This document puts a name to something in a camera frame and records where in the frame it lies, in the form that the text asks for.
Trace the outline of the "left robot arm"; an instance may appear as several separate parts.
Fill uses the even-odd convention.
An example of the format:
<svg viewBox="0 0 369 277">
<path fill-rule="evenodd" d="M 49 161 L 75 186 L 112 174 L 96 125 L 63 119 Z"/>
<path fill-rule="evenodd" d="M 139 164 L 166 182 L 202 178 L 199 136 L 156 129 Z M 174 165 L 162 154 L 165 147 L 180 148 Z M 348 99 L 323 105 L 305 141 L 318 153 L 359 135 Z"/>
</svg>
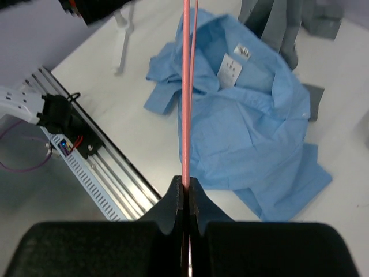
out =
<svg viewBox="0 0 369 277">
<path fill-rule="evenodd" d="M 64 11 L 81 17 L 91 25 L 108 16 L 116 21 L 117 37 L 112 55 L 112 69 L 115 75 L 123 73 L 126 46 L 133 32 L 134 1 L 60 1 Z M 52 134 L 67 137 L 87 132 L 89 125 L 75 111 L 73 103 L 78 94 L 41 95 L 1 87 L 1 111 L 25 122 L 45 127 Z"/>
</svg>

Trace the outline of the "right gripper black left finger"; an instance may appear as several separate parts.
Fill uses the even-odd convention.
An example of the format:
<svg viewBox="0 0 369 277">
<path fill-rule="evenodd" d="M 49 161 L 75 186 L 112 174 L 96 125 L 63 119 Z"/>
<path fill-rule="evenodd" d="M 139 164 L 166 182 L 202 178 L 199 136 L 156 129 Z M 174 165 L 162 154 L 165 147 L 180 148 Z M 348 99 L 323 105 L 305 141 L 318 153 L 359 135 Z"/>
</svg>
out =
<svg viewBox="0 0 369 277">
<path fill-rule="evenodd" d="M 184 276 L 183 186 L 139 220 L 40 222 L 22 237 L 5 276 Z"/>
</svg>

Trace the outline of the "light blue shirt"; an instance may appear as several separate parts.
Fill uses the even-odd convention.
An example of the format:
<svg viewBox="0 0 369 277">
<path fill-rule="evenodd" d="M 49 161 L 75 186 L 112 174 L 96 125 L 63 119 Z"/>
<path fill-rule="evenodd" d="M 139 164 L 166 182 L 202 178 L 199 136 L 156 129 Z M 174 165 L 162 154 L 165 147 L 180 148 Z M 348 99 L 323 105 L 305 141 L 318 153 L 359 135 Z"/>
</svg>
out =
<svg viewBox="0 0 369 277">
<path fill-rule="evenodd" d="M 292 219 L 332 181 L 304 140 L 308 90 L 233 16 L 192 10 L 191 25 L 191 175 L 234 192 L 260 220 Z"/>
</svg>

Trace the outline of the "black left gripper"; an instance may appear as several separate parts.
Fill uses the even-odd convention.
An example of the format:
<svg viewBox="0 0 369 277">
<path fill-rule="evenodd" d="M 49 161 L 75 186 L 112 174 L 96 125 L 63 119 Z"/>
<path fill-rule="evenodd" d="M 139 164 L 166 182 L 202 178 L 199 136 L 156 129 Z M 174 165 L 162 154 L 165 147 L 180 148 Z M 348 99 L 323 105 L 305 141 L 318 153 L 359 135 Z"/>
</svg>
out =
<svg viewBox="0 0 369 277">
<path fill-rule="evenodd" d="M 86 25 L 112 15 L 130 2 L 131 0 L 59 0 L 65 12 L 81 17 Z"/>
</svg>

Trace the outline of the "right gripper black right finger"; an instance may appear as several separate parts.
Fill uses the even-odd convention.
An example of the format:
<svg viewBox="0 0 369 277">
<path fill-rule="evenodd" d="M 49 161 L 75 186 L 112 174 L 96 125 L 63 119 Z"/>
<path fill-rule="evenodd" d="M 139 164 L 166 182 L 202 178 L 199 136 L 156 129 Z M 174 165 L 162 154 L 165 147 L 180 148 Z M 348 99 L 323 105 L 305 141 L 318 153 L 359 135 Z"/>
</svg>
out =
<svg viewBox="0 0 369 277">
<path fill-rule="evenodd" d="M 308 222 L 238 222 L 196 178 L 189 187 L 193 276 L 359 276 L 336 229 Z"/>
</svg>

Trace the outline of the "pink hanger of blue shirt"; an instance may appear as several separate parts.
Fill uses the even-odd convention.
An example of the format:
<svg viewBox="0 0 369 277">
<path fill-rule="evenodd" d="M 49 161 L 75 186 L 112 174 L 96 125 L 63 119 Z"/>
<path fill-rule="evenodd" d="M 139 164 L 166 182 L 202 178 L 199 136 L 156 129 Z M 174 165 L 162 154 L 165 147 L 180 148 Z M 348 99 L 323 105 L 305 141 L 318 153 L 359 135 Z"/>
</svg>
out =
<svg viewBox="0 0 369 277">
<path fill-rule="evenodd" d="M 194 82 L 195 44 L 197 34 L 198 1 L 195 1 L 194 15 L 191 2 L 183 2 L 183 48 L 182 48 L 182 184 L 184 190 L 190 187 L 190 132 L 191 105 Z"/>
</svg>

